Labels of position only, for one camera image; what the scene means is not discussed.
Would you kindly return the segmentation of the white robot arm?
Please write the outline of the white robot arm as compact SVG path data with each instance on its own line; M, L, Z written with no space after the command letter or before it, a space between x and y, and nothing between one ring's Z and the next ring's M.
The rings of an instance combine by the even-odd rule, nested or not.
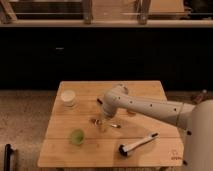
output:
M186 130L182 171L213 171L213 100L197 105L134 97L123 84L105 92L102 113L113 118L119 108Z

